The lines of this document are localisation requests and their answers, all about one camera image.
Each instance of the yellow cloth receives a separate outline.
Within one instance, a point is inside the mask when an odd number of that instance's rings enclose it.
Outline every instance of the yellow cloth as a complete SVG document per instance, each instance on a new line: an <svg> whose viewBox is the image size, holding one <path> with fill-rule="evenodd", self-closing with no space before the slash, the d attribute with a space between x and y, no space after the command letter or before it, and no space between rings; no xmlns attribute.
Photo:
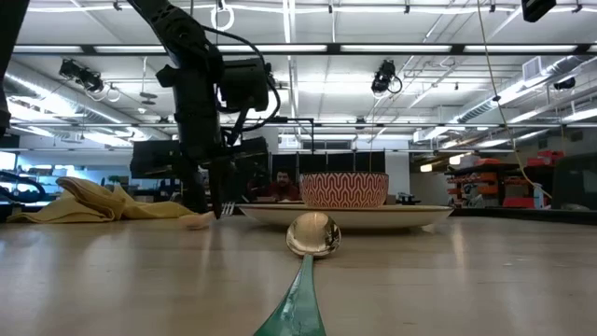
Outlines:
<svg viewBox="0 0 597 336"><path fill-rule="evenodd" d="M62 197L37 213L20 213L8 222L80 223L107 222L120 219L179 218L194 214L174 202L136 202L121 186L114 192L91 181L60 177L56 184L65 189Z"/></svg>

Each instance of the table surface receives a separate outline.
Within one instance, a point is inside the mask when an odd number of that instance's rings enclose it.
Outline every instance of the table surface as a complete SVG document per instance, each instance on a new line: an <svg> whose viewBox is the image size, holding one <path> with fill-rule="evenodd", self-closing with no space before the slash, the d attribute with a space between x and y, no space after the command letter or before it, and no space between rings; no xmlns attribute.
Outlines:
<svg viewBox="0 0 597 336"><path fill-rule="evenodd" d="M0 328L13 335L251 335L300 266L246 217L0 225ZM315 262L327 335L591 335L597 227L486 217L344 232Z"/></svg>

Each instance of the ceiling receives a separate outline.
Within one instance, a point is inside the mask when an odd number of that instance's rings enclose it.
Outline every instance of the ceiling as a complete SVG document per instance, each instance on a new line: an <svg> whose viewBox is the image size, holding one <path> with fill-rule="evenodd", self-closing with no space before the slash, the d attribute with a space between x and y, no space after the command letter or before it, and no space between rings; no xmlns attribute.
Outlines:
<svg viewBox="0 0 597 336"><path fill-rule="evenodd" d="M184 7L190 1L172 1ZM196 6L211 5L214 2L195 1ZM334 7L386 6L391 8L396 1L334 0ZM497 0L500 8L513 10L520 0ZM597 6L597 1L581 1L585 8ZM120 0L121 5L128 5ZM244 5L280 11L282 0L231 1L228 5ZM308 8L326 8L327 0L296 0L297 11ZM411 0L417 8L441 10L442 8L476 8L476 1L466 0ZM574 7L575 1L559 1L562 10ZM19 44L156 44L155 37L146 22L132 9L115 11L93 10L86 12L40 12L56 8L110 7L112 1L103 0L31 0L30 8L38 11L27 13L21 28ZM210 8L196 8L194 18L204 25L210 23ZM521 15L507 21L511 11L483 13L487 36L492 43L593 43L597 40L597 13L582 10L573 14L569 10L549 13L539 22L528 23ZM285 21L281 13L234 9L235 21L229 33L240 35L253 43L284 43ZM429 14L411 12L396 13L391 10L380 13L335 12L298 13L294 20L292 43L481 43L479 18L476 12L458 15ZM230 40L210 35L215 43L231 43ZM60 56L15 55L13 60L25 64L35 71L56 80L62 80L58 69L62 63ZM170 89L162 88L155 80L156 71L169 63L166 57L148 57L144 91L158 95L156 104L147 107L140 114L139 96L142 90L143 59L140 57L72 57L90 69L100 72L105 81L114 83L122 92L117 102L105 104L142 121L154 121L160 116L170 116L174 112L174 98ZM521 65L529 61L529 56L492 57L493 74L499 84L521 74ZM391 59L397 68L406 67L400 73L404 90L392 100L378 103L379 109L372 109L377 100L370 92L373 73L382 60ZM446 108L457 110L480 96L489 94L491 87L486 59L481 56L442 57L416 56L293 56L296 62L298 85L297 116L320 120L354 121L356 117L375 117L379 121L408 120L420 122L442 121L446 118L442 111ZM286 56L268 56L274 76L281 82L289 82L289 61ZM441 78L455 64L453 72ZM433 83L437 87L428 91ZM73 83L71 88L82 90ZM545 100L544 91L537 91L533 99L523 97L511 102L524 112L526 108ZM281 115L290 117L290 104L287 92L281 92L283 105ZM412 133L408 129L389 130L388 133Z"/></svg>

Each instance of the green spoon handle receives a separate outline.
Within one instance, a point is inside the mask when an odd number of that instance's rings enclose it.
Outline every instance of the green spoon handle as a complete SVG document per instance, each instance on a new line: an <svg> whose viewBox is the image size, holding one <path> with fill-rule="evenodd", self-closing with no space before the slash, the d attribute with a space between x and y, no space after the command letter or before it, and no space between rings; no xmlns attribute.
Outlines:
<svg viewBox="0 0 597 336"><path fill-rule="evenodd" d="M313 285L313 256L305 255L295 280L254 336L326 336Z"/></svg>

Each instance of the metal spoon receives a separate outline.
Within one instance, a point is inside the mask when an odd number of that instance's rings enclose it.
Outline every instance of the metal spoon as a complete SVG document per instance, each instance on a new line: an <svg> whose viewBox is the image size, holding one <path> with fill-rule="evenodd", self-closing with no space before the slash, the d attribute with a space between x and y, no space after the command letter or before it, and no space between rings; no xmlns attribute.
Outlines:
<svg viewBox="0 0 597 336"><path fill-rule="evenodd" d="M255 336L326 335L315 298L313 257L334 252L340 239L340 228L324 213L306 213L290 224L286 244L293 253L303 256L302 265L284 298Z"/></svg>

